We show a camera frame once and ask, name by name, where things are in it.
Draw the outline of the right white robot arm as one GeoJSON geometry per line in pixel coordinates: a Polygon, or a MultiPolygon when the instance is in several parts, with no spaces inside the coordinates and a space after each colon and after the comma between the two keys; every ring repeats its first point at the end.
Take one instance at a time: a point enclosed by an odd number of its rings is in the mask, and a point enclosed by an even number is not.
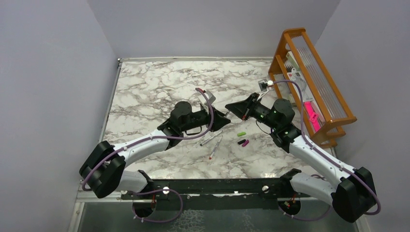
{"type": "Polygon", "coordinates": [[[257,93],[247,99],[227,104],[225,107],[242,120],[250,117],[268,126],[276,146],[310,165],[324,180],[300,171],[279,183],[279,191],[286,197],[304,193],[327,203],[345,221],[353,223],[362,215],[371,215],[370,209],[377,206],[377,198],[371,172],[361,167],[356,169],[333,157],[315,145],[297,128],[292,120],[295,111],[289,100],[277,99],[272,108],[261,104],[257,93]]]}

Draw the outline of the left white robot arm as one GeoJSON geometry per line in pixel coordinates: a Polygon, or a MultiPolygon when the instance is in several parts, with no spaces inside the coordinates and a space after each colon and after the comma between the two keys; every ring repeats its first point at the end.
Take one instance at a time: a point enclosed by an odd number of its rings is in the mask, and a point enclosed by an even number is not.
{"type": "Polygon", "coordinates": [[[82,189],[104,198],[114,191],[134,191],[139,198],[152,192],[148,176],[142,172],[127,172],[130,164],[151,154],[175,147],[182,140],[191,140],[215,132],[230,123],[224,113],[213,106],[201,106],[193,112],[187,101],[178,102],[169,118],[153,132],[139,139],[111,145],[98,143],[79,170],[83,178],[82,189]]]}

